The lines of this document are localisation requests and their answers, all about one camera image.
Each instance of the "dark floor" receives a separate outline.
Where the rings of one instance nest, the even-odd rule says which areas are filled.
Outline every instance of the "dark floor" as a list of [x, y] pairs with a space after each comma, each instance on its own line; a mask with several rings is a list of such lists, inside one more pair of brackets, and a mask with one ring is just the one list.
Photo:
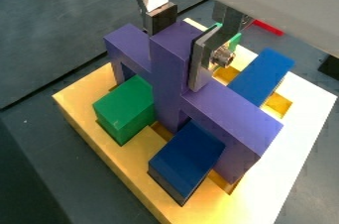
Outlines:
[[[141, 25], [134, 0], [0, 0], [0, 109], [104, 52], [101, 37]], [[172, 0], [184, 10], [201, 0]]]
[[[209, 1], [181, 17], [189, 16], [204, 25], [210, 25], [210, 12]], [[339, 82], [316, 71], [325, 57], [324, 53], [288, 35], [276, 37], [257, 27], [249, 27], [245, 30], [242, 45], [254, 52], [264, 46], [269, 46], [290, 56], [296, 61], [293, 72], [337, 95]], [[68, 216], [72, 223], [81, 224], [157, 223], [68, 125], [50, 97], [105, 63], [106, 57], [101, 56], [0, 112], [10, 137], [27, 159], [25, 163], [31, 166], [44, 185], [44, 191], [50, 192], [46, 194], [52, 199], [38, 196], [34, 188], [41, 186], [30, 186], [26, 182], [19, 186], [25, 186], [26, 191], [31, 188], [30, 195], [41, 198], [37, 201], [53, 202], [46, 212], [52, 216], [53, 214], [58, 216], [58, 223], [65, 220], [64, 216]], [[339, 223], [337, 121], [339, 104], [336, 102], [276, 218], [276, 224]], [[5, 178], [6, 186], [9, 186], [11, 176]], [[23, 201], [22, 193], [13, 193], [13, 195], [19, 196], [19, 200]], [[10, 203], [2, 201], [1, 203], [0, 208], [9, 208], [7, 211], [10, 211]]]

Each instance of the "blue block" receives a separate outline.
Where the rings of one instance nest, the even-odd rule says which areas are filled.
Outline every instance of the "blue block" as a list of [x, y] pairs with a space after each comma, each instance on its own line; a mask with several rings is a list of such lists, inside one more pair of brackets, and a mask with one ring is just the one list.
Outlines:
[[292, 66], [292, 59], [272, 49], [264, 49], [228, 87], [258, 107]]
[[148, 174], [184, 205], [213, 167], [225, 145], [192, 121], [148, 163]]

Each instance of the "toy block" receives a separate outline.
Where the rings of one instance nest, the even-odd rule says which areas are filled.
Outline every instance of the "toy block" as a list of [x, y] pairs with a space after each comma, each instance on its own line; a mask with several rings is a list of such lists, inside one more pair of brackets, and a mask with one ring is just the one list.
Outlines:
[[264, 49], [228, 87], [254, 106], [260, 106], [293, 66], [293, 60]]
[[188, 91], [190, 44], [202, 32], [177, 22], [149, 39], [156, 120], [176, 133], [188, 117], [180, 113], [181, 93]]
[[134, 75], [93, 104], [96, 122], [122, 146], [154, 122], [152, 87]]
[[150, 83], [146, 34], [134, 26], [126, 24], [104, 37], [104, 43], [116, 83], [122, 83], [133, 74], [140, 75]]
[[180, 206], [202, 182], [224, 148], [190, 121], [148, 162], [148, 174]]
[[214, 171], [233, 184], [262, 155], [281, 124], [216, 80], [182, 95], [182, 112], [228, 146]]
[[258, 27], [261, 27], [264, 30], [269, 31], [270, 33], [273, 33], [277, 36], [282, 36], [284, 32], [281, 30], [278, 30], [277, 28], [274, 28], [273, 26], [270, 26], [268, 23], [260, 21], [260, 20], [254, 20], [253, 21], [253, 25], [257, 25]]

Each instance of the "green cube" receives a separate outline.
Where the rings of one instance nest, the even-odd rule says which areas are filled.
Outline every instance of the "green cube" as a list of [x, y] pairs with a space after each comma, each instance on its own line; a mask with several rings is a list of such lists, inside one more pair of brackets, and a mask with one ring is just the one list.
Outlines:
[[152, 86], [137, 75], [93, 104], [96, 122], [122, 146], [154, 122]]

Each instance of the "red object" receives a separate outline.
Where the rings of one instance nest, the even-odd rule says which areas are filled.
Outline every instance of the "red object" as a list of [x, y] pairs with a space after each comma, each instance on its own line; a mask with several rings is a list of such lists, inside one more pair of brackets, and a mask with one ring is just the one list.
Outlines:
[[253, 20], [253, 24], [260, 26], [262, 29], [272, 32], [277, 36], [282, 36], [282, 34], [284, 34], [284, 32], [281, 30], [272, 27], [269, 24], [266, 24], [265, 22], [261, 22], [260, 20]]

